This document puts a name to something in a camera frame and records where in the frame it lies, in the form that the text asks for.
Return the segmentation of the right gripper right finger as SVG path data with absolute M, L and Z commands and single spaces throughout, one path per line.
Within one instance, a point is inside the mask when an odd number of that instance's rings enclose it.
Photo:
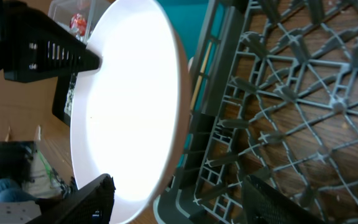
M 324 224 L 254 175 L 242 181 L 242 207 L 247 223 Z

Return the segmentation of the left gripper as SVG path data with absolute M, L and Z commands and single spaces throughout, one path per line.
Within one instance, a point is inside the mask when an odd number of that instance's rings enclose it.
M 100 63 L 99 56 L 42 11 L 23 1 L 0 0 L 0 70 L 6 80 L 36 82 L 96 70 Z

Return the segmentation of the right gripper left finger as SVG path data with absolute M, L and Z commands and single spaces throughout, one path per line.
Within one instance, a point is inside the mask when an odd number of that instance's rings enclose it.
M 115 189 L 113 178 L 102 174 L 67 198 L 40 198 L 41 215 L 26 224 L 109 224 Z

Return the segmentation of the red snack wrapper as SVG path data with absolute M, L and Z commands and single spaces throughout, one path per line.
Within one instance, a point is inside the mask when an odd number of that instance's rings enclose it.
M 70 31 L 75 35 L 84 36 L 86 32 L 87 21 L 81 14 L 74 14 L 70 20 Z

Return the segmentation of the large white plate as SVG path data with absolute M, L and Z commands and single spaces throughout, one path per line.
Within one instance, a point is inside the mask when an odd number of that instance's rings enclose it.
M 111 223 L 129 223 L 162 193 L 188 132 L 188 61 L 162 6 L 118 0 L 87 43 L 101 58 L 81 72 L 71 110 L 71 159 L 77 186 L 109 174 L 116 191 Z

